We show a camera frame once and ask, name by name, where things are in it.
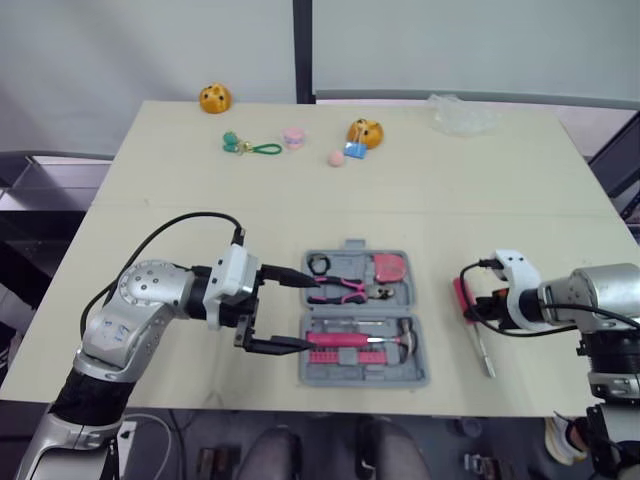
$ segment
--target gray pants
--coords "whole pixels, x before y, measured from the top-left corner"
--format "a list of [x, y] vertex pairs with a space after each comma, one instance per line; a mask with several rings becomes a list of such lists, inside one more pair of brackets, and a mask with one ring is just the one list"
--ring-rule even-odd
[[[286, 428], [267, 430], [252, 445], [237, 480], [294, 480], [300, 475], [301, 458], [296, 435]], [[356, 432], [355, 473], [367, 479], [374, 471], [377, 480], [431, 478], [415, 441], [404, 429], [366, 418]]]

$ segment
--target white table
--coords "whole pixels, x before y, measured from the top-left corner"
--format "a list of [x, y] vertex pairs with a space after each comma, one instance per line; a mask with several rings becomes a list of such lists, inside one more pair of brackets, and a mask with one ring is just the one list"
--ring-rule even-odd
[[[51, 401], [71, 368], [86, 301], [153, 228], [188, 211], [235, 215], [265, 263], [298, 267], [310, 248], [365, 238], [405, 250], [417, 291], [431, 383], [418, 389], [312, 388], [295, 355], [232, 346], [233, 331], [174, 321], [131, 406], [360, 411], [440, 415], [581, 414], [590, 396], [578, 335], [510, 339], [483, 331], [497, 378], [487, 378], [450, 287], [460, 268], [496, 248], [517, 248], [544, 278], [584, 265], [632, 261], [640, 252], [559, 122], [544, 112], [505, 113], [500, 128], [453, 138], [429, 127], [424, 108], [236, 105], [206, 115], [192, 103], [146, 103], [54, 278], [0, 398]], [[340, 169], [326, 165], [350, 121], [385, 127], [385, 142]], [[277, 157], [221, 150], [228, 129], [256, 143], [282, 127], [307, 128], [308, 144]], [[145, 251], [207, 264], [228, 243], [225, 222], [195, 219]], [[477, 293], [498, 283], [470, 278]], [[261, 290], [258, 334], [298, 335], [300, 292]]]

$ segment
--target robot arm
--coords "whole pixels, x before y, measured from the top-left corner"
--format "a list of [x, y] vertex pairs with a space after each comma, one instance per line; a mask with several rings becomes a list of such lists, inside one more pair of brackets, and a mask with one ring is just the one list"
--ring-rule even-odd
[[43, 416], [16, 478], [113, 478], [105, 470], [109, 447], [135, 383], [174, 318], [206, 320], [211, 329], [236, 328], [235, 345], [250, 352], [284, 355], [313, 346], [290, 337], [253, 338], [257, 292], [265, 280], [315, 286], [295, 270], [260, 266], [237, 244], [212, 267], [185, 269], [149, 260], [125, 270], [87, 326], [73, 369]]
[[578, 329], [577, 353], [588, 356], [591, 363], [591, 392], [604, 400], [587, 409], [594, 467], [610, 478], [639, 478], [640, 268], [585, 267], [542, 282], [537, 270], [515, 250], [498, 250], [479, 266], [491, 268], [509, 287], [476, 299], [478, 307], [466, 313], [470, 320], [485, 324], [499, 320], [501, 330], [538, 334], [554, 333], [556, 327]]

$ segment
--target orange toy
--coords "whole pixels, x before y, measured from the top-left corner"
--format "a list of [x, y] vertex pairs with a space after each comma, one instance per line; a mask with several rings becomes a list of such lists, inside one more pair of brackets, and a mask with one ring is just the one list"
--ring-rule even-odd
[[200, 92], [200, 106], [207, 113], [222, 113], [231, 108], [233, 97], [224, 85], [214, 83]]
[[384, 131], [382, 130], [382, 125], [364, 118], [353, 122], [351, 128], [349, 128], [349, 133], [347, 133], [348, 141], [364, 143], [369, 149], [380, 145], [383, 138]]

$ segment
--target plastic bag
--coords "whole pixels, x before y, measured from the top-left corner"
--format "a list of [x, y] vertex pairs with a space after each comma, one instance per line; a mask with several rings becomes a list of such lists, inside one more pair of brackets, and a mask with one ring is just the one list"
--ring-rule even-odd
[[433, 127], [447, 135], [469, 137], [496, 127], [500, 115], [491, 108], [455, 95], [431, 95], [427, 106], [437, 109]]

